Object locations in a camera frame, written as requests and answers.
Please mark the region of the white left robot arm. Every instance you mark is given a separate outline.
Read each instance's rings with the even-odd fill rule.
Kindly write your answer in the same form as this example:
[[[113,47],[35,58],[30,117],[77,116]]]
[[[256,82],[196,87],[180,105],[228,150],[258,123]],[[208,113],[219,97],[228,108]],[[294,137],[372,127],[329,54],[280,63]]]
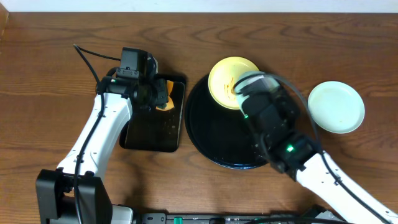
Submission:
[[[134,210],[114,205],[103,179],[118,137],[132,120],[133,106],[173,108],[174,82],[158,78],[104,77],[93,110],[75,145],[55,170],[43,169],[35,182],[41,223],[133,223]]]

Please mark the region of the yellow plate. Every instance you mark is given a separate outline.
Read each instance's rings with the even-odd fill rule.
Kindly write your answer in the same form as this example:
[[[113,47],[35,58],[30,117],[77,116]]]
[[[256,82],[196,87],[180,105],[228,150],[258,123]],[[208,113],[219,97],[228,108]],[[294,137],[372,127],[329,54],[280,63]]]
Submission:
[[[211,96],[222,107],[238,110],[239,105],[233,87],[243,73],[258,70],[254,63],[243,57],[228,57],[220,60],[211,69],[208,77]]]

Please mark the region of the light blue plate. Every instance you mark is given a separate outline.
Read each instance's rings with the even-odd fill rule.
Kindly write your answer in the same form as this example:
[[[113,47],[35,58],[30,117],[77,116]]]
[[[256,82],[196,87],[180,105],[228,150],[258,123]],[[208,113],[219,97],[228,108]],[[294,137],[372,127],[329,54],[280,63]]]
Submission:
[[[354,131],[365,117],[364,102],[359,93],[338,81],[317,85],[309,94],[308,108],[319,127],[335,134]]]
[[[243,110],[243,102],[251,95],[259,91],[273,92],[279,87],[279,82],[268,73],[248,71],[239,76],[233,90],[239,109]]]

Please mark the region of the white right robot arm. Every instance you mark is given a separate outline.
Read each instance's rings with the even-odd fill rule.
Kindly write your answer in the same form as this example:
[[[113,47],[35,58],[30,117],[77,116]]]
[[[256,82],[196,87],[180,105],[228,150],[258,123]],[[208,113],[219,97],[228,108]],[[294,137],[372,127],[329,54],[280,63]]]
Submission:
[[[342,171],[317,138],[295,130],[300,110],[285,90],[240,91],[238,103],[259,155],[277,172],[311,190],[350,223],[397,223],[397,214]]]

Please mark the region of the orange green scrub sponge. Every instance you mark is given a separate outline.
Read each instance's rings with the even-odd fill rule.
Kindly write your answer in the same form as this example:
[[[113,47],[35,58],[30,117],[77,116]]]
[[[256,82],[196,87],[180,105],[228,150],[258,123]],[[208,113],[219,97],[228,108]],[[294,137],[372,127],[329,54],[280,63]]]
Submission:
[[[170,80],[167,80],[166,84],[167,84],[167,91],[168,91],[168,101],[166,102],[165,105],[163,105],[161,107],[159,107],[159,106],[156,107],[156,110],[159,110],[159,111],[168,111],[168,110],[171,110],[174,108],[173,100],[170,97],[170,94],[174,87],[174,83]]]

